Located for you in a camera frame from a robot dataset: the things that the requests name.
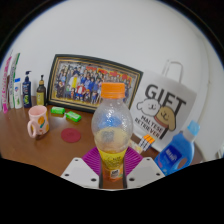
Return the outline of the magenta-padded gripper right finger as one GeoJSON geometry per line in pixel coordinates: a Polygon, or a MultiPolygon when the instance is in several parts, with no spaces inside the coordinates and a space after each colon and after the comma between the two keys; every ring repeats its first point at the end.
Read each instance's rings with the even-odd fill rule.
{"type": "Polygon", "coordinates": [[[124,157],[125,189],[140,188],[163,177],[164,174],[151,157],[142,157],[134,149],[127,149],[124,157]]]}

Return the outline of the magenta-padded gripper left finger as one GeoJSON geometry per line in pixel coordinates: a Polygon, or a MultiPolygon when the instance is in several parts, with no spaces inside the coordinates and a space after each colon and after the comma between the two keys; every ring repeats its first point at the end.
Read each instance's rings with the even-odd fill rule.
{"type": "Polygon", "coordinates": [[[84,188],[100,189],[103,179],[98,149],[91,149],[82,158],[73,158],[61,177],[84,188]]]}

